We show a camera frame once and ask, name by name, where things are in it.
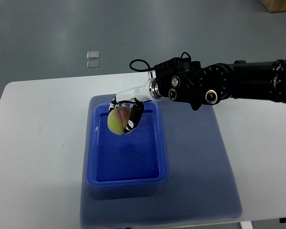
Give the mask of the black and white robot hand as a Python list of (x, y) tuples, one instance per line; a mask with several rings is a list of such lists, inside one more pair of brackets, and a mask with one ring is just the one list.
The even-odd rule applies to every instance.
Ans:
[(131, 109), (130, 120), (134, 122), (135, 129), (143, 115), (144, 103), (156, 100), (152, 95), (153, 83), (154, 80), (149, 79), (143, 86), (127, 89), (117, 93), (110, 103), (108, 113), (118, 107), (129, 107)]

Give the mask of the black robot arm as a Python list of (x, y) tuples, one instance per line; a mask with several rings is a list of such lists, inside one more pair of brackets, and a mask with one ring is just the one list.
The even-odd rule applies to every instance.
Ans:
[(286, 104), (286, 59), (252, 63), (238, 60), (203, 68), (183, 52), (180, 57), (154, 67), (142, 62), (147, 66), (146, 72), (155, 72), (152, 90), (156, 95), (189, 103), (195, 111), (202, 105), (215, 105), (228, 98)]

